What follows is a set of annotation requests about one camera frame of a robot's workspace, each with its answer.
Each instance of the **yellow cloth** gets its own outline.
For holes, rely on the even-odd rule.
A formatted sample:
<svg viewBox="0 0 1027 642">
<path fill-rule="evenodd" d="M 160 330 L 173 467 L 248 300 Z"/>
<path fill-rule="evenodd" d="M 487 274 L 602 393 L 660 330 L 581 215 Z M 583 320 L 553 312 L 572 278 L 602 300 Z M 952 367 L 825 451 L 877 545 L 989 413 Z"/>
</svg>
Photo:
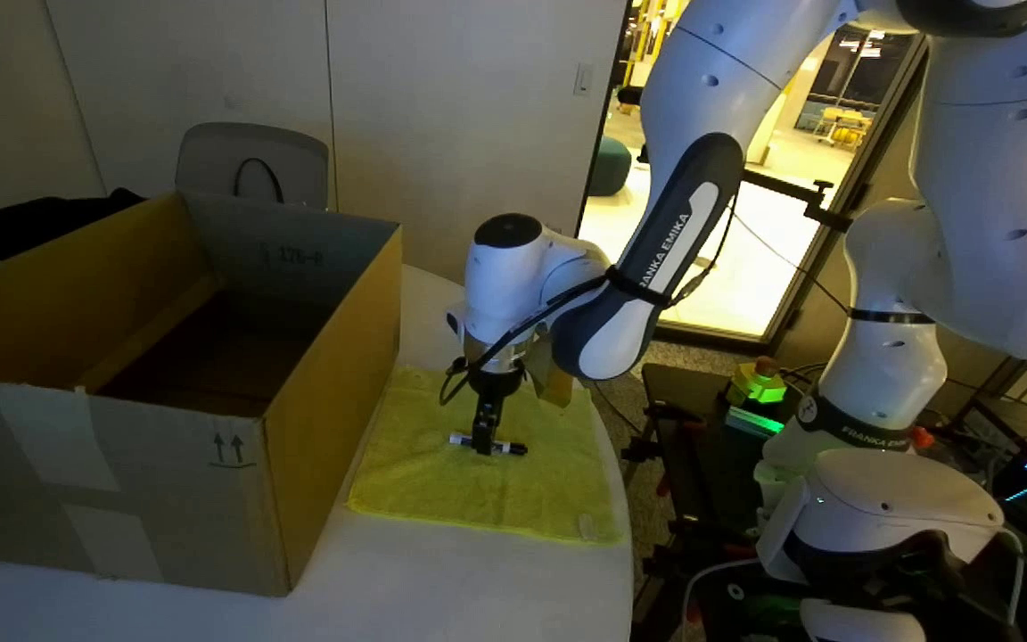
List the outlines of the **yellow cloth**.
<svg viewBox="0 0 1027 642">
<path fill-rule="evenodd" d="M 553 541 L 619 538 L 583 389 L 553 407 L 520 385 L 500 439 L 525 443 L 526 456 L 478 456 L 444 443 L 472 432 L 478 398 L 463 389 L 440 407 L 440 385 L 441 375 L 397 371 L 350 489 L 353 509 Z"/>
</svg>

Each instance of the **table surface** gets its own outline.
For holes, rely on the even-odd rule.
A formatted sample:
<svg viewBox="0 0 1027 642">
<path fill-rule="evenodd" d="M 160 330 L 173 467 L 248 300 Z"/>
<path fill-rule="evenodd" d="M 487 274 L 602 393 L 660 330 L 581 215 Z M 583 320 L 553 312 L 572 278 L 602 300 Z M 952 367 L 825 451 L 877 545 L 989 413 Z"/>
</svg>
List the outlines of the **table surface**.
<svg viewBox="0 0 1027 642">
<path fill-rule="evenodd" d="M 403 268 L 403 367 L 455 355 L 441 312 L 459 287 Z M 629 532 L 625 483 L 598 432 L 602 476 Z M 293 597 L 239 597 L 0 564 L 0 639 L 410 639 L 608 642 L 630 628 L 630 541 L 556 545 L 350 514 L 336 503 Z"/>
</svg>

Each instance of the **yellow fabric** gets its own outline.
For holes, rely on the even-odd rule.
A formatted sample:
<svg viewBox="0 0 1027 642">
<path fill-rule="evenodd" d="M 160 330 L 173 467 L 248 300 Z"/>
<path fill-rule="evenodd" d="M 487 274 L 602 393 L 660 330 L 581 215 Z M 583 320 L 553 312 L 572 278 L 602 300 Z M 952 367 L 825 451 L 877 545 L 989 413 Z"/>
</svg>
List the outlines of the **yellow fabric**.
<svg viewBox="0 0 1027 642">
<path fill-rule="evenodd" d="M 525 443 L 526 456 L 478 456 L 444 443 L 472 432 L 478 398 L 463 389 L 440 407 L 440 385 L 441 375 L 397 371 L 350 489 L 353 509 L 553 541 L 619 538 L 583 389 L 553 407 L 520 385 L 500 439 Z"/>
</svg>

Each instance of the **white table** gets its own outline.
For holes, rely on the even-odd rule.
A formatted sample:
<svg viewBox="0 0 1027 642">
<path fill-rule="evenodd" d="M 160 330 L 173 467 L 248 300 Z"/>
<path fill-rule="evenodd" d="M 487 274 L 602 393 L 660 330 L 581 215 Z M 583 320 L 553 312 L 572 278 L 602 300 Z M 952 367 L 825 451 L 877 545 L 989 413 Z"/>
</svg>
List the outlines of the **white table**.
<svg viewBox="0 0 1027 642">
<path fill-rule="evenodd" d="M 408 367 L 455 355 L 444 278 L 403 270 Z M 607 436 L 602 471 L 629 532 Z M 630 626 L 630 545 L 553 545 L 500 532 L 400 524 L 336 503 L 312 562 L 286 599 L 0 564 L 2 642 L 614 642 Z"/>
</svg>

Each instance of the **open cardboard box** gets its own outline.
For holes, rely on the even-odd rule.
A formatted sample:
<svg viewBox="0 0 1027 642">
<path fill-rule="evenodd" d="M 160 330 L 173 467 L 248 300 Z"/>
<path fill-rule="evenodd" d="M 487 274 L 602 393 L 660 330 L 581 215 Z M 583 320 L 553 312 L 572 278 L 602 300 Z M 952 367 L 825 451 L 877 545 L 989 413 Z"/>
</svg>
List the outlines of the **open cardboard box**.
<svg viewBox="0 0 1027 642">
<path fill-rule="evenodd" d="M 0 562 L 287 593 L 400 351 L 390 222 L 164 197 L 0 264 Z"/>
</svg>

